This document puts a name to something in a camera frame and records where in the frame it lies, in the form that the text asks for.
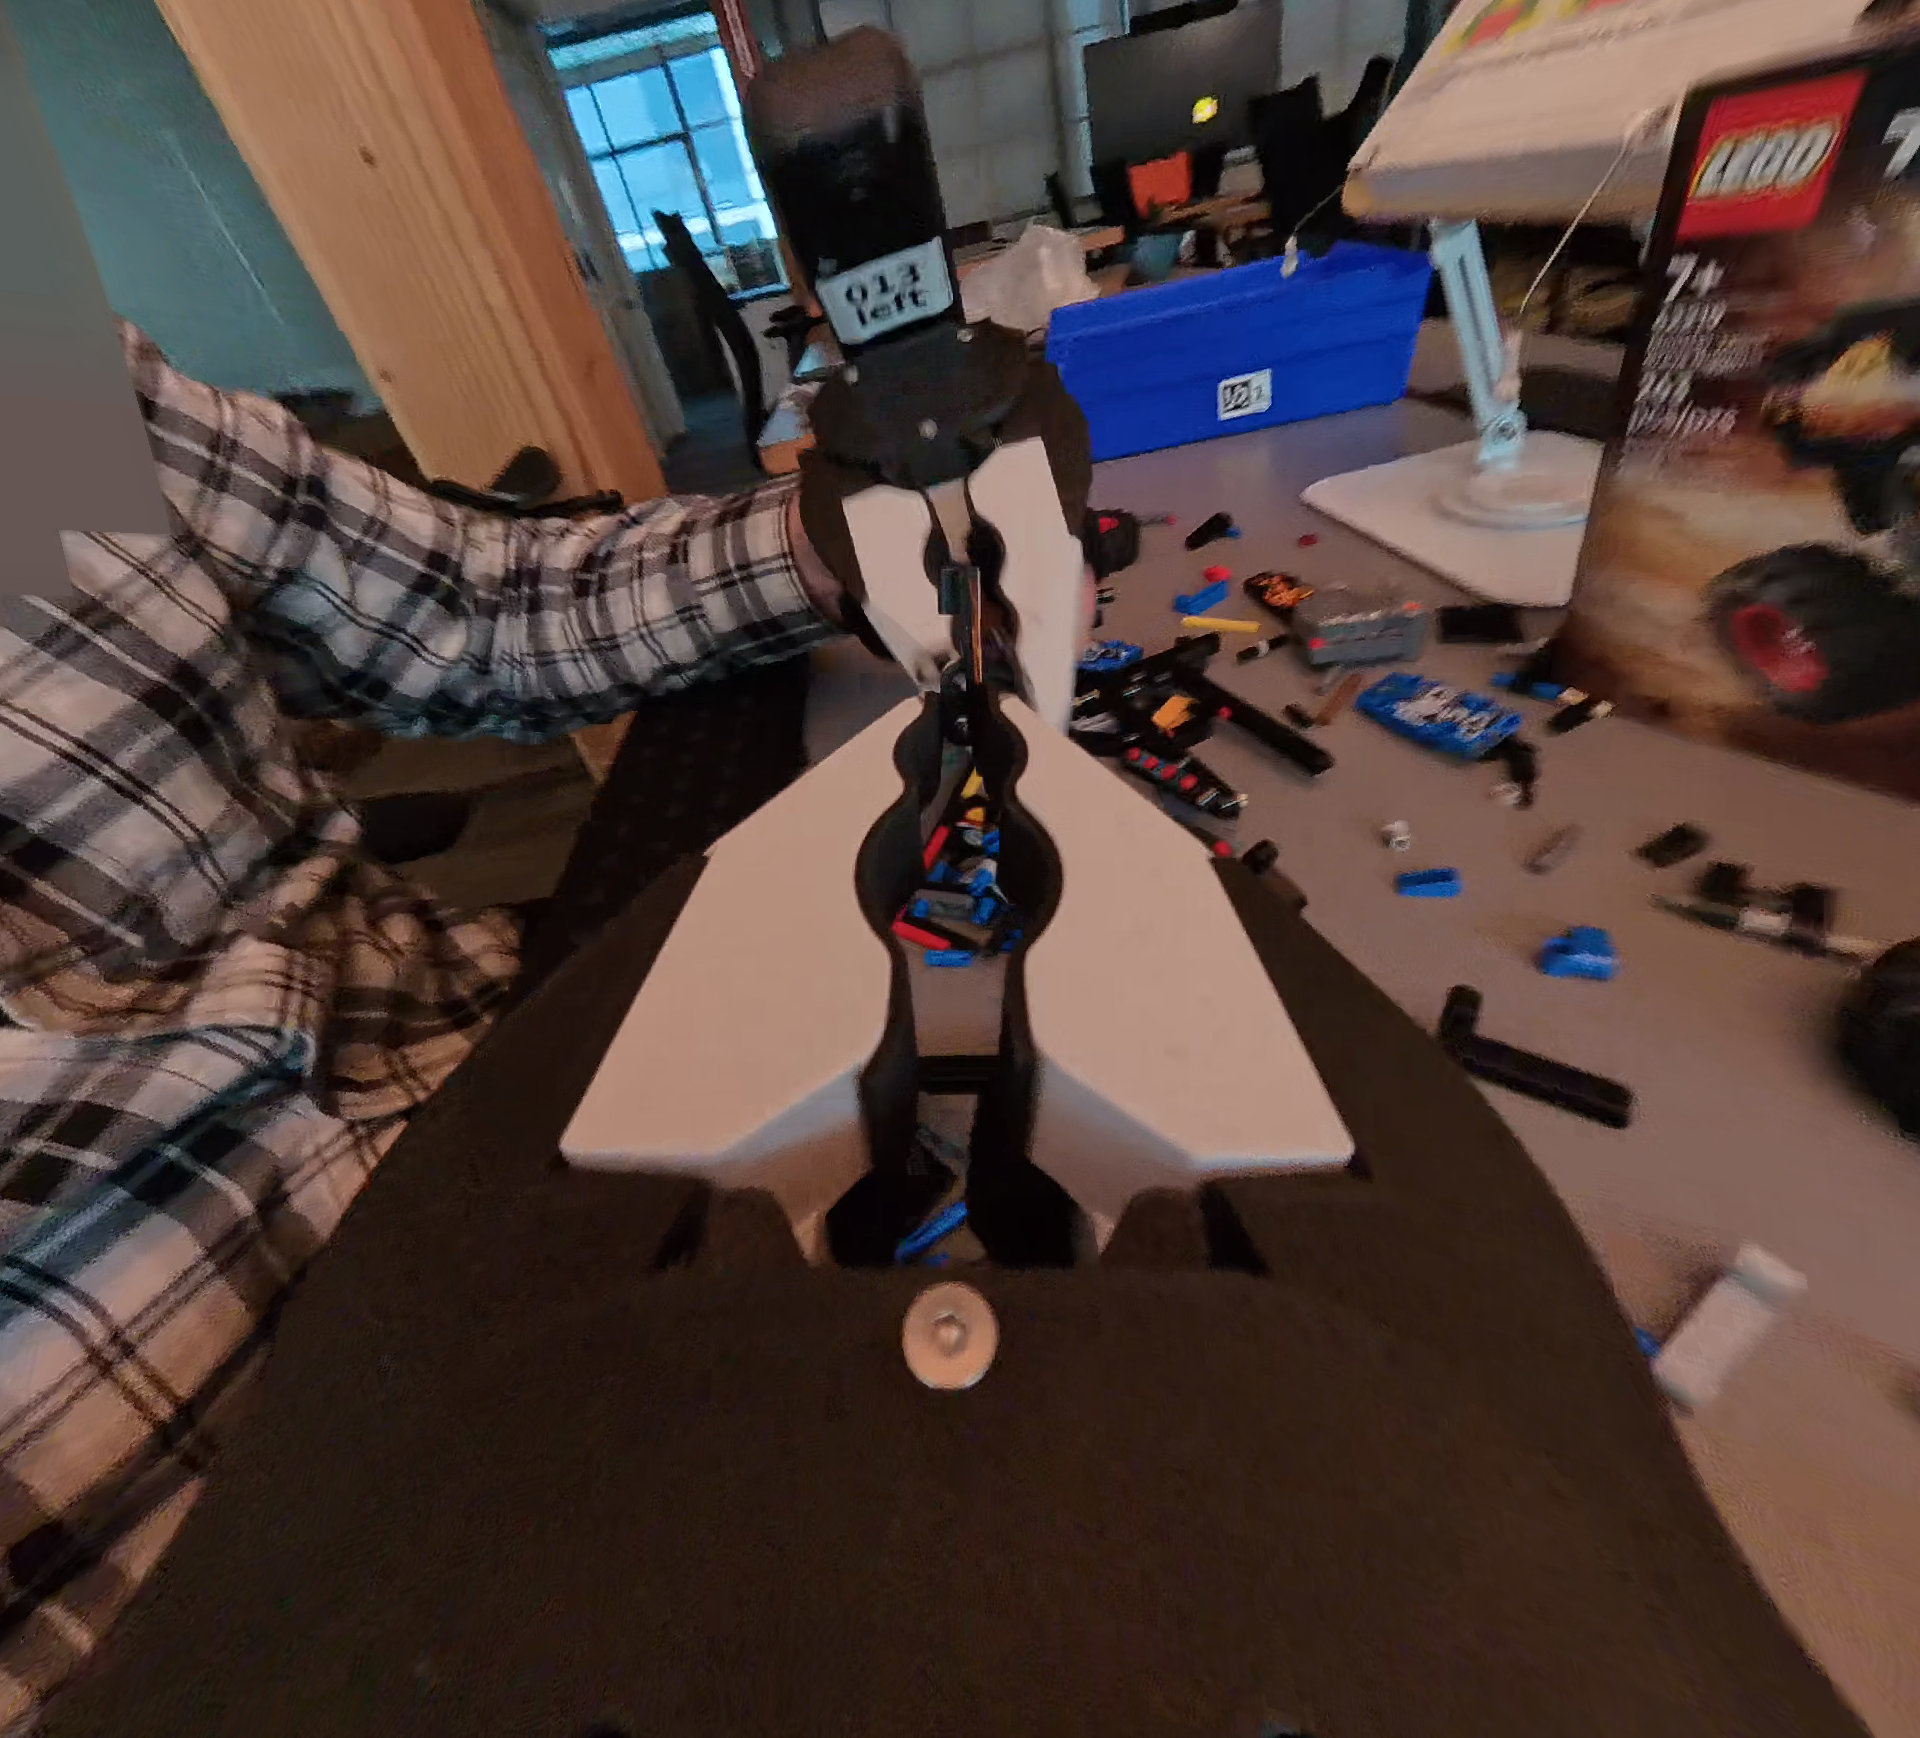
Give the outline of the black tire blue rim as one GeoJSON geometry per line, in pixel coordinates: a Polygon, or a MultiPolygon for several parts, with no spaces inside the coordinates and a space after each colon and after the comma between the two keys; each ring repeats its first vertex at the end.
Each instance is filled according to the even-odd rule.
{"type": "Polygon", "coordinates": [[[1834,1041],[1857,1091],[1918,1140],[1918,938],[1888,946],[1844,993],[1834,1041]]]}

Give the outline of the pile of toy building pieces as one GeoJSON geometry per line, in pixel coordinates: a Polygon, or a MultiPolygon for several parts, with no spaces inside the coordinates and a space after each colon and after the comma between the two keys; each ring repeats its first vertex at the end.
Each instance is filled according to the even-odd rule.
{"type": "MultiPolygon", "coordinates": [[[[1258,713],[1210,673],[1217,638],[1196,632],[1155,653],[1126,642],[1084,650],[1068,700],[1065,739],[1133,783],[1212,858],[1236,858],[1270,876],[1277,845],[1245,843],[1237,823],[1245,793],[1203,754],[1219,726],[1245,729],[1297,774],[1317,778],[1331,754],[1293,725],[1258,713]]],[[[920,866],[891,917],[891,934],[910,959],[967,968],[1015,953],[1026,938],[1026,895],[1010,881],[1010,789],[979,750],[967,673],[953,665],[938,685],[942,756],[953,774],[924,820],[920,866]]]]}

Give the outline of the white toy piece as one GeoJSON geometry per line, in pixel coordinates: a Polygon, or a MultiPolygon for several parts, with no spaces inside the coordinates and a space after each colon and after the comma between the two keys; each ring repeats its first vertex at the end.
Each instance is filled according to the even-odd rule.
{"type": "Polygon", "coordinates": [[[1808,1277],[1760,1246],[1742,1246],[1648,1355],[1654,1382],[1681,1412],[1700,1412],[1726,1389],[1808,1277]]]}

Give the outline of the window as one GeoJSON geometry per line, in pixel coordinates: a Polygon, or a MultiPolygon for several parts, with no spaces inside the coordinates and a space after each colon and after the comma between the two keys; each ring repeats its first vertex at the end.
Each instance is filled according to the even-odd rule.
{"type": "Polygon", "coordinates": [[[632,273],[668,265],[660,214],[672,214],[735,298],[788,285],[709,7],[680,1],[601,29],[553,26],[547,58],[632,273]]]}

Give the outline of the blue bin with white tag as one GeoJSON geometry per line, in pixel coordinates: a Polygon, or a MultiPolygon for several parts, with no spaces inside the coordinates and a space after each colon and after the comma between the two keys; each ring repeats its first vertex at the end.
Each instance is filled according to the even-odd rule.
{"type": "Polygon", "coordinates": [[[1339,241],[1055,308],[1046,357],[1092,460],[1387,407],[1428,311],[1428,255],[1339,241]]]}

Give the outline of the person's plaid shirt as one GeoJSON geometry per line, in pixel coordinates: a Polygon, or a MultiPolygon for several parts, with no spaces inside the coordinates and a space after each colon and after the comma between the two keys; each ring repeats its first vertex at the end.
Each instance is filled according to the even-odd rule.
{"type": "Polygon", "coordinates": [[[461,693],[444,520],[101,538],[4,622],[4,1732],[178,1529],[269,1324],[498,1017],[508,909],[372,860],[301,711],[461,693]]]}

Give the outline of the black toy connector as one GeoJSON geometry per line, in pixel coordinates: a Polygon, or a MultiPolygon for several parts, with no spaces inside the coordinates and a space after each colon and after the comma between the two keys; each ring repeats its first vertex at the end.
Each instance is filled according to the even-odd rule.
{"type": "Polygon", "coordinates": [[[1697,872],[1693,888],[1706,903],[1751,913],[1761,924],[1777,924],[1779,940],[1818,946],[1836,930],[1837,895],[1823,882],[1771,884],[1757,878],[1747,864],[1713,860],[1697,872]]]}

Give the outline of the white document stand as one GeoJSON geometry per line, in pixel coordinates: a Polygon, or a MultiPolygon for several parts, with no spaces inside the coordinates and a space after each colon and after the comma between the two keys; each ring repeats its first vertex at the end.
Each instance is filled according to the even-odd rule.
{"type": "Polygon", "coordinates": [[[1603,442],[1529,423],[1521,403],[1523,338],[1502,324],[1478,223],[1435,218],[1428,258],[1447,302],[1476,436],[1321,478],[1302,500],[1352,526],[1364,493],[1374,493],[1375,507],[1422,507],[1489,531],[1580,524],[1594,498],[1603,442]]]}

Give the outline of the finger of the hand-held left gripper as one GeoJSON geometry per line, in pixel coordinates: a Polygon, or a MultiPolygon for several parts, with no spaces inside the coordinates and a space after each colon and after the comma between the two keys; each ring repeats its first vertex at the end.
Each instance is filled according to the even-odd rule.
{"type": "Polygon", "coordinates": [[[969,560],[989,583],[1021,695],[1074,695],[1087,563],[1046,444],[999,444],[967,478],[969,560]]]}
{"type": "Polygon", "coordinates": [[[946,593],[953,560],[934,507],[874,482],[853,493],[842,514],[863,621],[919,693],[938,693],[962,650],[946,593]]]}

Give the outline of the clear plastic bag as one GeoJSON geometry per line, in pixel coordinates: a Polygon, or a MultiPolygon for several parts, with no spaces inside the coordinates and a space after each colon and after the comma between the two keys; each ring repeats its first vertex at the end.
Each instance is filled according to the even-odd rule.
{"type": "Polygon", "coordinates": [[[1046,333],[1058,311],[1097,298],[1086,240],[1042,222],[962,269],[964,321],[995,324],[1024,338],[1046,333]]]}

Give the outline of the toy truck set box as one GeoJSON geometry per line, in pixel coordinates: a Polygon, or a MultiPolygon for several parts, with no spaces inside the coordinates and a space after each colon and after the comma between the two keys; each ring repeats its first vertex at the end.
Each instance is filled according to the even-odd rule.
{"type": "Polygon", "coordinates": [[[1685,97],[1556,667],[1917,801],[1914,27],[1685,97]]]}

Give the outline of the grey toy motor block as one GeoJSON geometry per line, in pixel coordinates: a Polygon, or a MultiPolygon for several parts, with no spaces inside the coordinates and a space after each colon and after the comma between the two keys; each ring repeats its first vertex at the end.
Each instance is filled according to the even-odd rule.
{"type": "Polygon", "coordinates": [[[1312,670],[1409,665],[1428,646],[1429,611],[1412,598],[1325,593],[1293,609],[1289,631],[1312,670]]]}

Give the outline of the instruction booklet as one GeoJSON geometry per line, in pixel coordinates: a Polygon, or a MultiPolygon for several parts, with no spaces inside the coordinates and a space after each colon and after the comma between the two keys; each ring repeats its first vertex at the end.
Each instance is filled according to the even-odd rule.
{"type": "Polygon", "coordinates": [[[1341,201],[1364,220],[1651,214],[1693,88],[1913,20],[1917,0],[1462,0],[1341,201]]]}

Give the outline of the blue printed toy panel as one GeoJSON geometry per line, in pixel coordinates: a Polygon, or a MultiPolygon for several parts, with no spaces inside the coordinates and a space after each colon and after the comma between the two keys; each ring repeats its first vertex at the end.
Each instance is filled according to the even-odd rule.
{"type": "Polygon", "coordinates": [[[1418,673],[1390,673],[1354,698],[1357,716],[1403,743],[1462,764],[1492,758],[1523,731],[1523,716],[1487,695],[1418,673]]]}

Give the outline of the black angled toy beam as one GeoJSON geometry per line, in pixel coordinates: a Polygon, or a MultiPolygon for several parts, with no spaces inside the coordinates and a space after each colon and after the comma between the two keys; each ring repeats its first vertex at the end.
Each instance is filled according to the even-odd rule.
{"type": "Polygon", "coordinates": [[[1478,1029],[1480,1012],[1482,994],[1476,986],[1450,986],[1438,1017],[1435,1038],[1464,1073],[1607,1128],[1625,1128],[1631,1122],[1636,1100],[1625,1084],[1562,1058],[1492,1038],[1478,1029]]]}

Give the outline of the computer monitor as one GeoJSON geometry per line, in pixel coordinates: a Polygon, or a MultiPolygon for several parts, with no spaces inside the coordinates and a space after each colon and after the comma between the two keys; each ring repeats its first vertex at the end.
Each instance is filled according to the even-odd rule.
{"type": "Polygon", "coordinates": [[[1082,50],[1092,166],[1252,144],[1252,105],[1280,89],[1283,0],[1130,29],[1082,50]]]}

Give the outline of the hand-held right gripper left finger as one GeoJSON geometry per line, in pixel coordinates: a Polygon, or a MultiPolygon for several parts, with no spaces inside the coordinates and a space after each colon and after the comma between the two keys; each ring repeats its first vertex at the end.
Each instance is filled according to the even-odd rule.
{"type": "Polygon", "coordinates": [[[920,860],[934,700],[912,697],[723,835],[563,1130],[566,1166],[765,1191],[794,1232],[924,1199],[892,917],[920,860]]]}

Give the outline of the wooden pillar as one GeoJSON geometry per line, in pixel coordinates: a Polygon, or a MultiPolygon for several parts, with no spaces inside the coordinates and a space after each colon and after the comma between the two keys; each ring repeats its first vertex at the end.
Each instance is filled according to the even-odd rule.
{"type": "Polygon", "coordinates": [[[155,1],[428,475],[663,493],[473,0],[155,1]]]}

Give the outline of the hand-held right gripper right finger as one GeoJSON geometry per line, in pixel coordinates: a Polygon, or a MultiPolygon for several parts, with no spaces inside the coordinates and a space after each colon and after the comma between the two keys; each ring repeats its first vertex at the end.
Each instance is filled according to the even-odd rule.
{"type": "Polygon", "coordinates": [[[1054,871],[1015,954],[1037,1057],[1028,1156],[1092,1243],[1146,1194],[1331,1173],[1356,1142],[1216,862],[1024,698],[1010,801],[1054,871]]]}

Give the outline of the person's left forearm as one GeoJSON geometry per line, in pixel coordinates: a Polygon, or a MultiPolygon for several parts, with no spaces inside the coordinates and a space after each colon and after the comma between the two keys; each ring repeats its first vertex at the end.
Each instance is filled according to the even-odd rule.
{"type": "Polygon", "coordinates": [[[321,444],[116,323],[160,486],[286,706],[540,743],[832,638],[794,477],[582,519],[461,507],[321,444]]]}

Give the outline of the grey desk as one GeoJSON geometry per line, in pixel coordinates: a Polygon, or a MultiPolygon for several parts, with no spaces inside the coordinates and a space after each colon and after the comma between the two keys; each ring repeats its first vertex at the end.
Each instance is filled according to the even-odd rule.
{"type": "Polygon", "coordinates": [[[1288,1632],[1248,1733],[1917,1733],[1917,1363],[1804,1299],[1687,1413],[1631,1312],[1706,1308],[1700,1229],[1566,1209],[1462,1068],[1213,860],[1354,1170],[1153,1194],[1118,1276],[1234,1283],[1252,1389],[1175,1395],[1288,1632]]]}

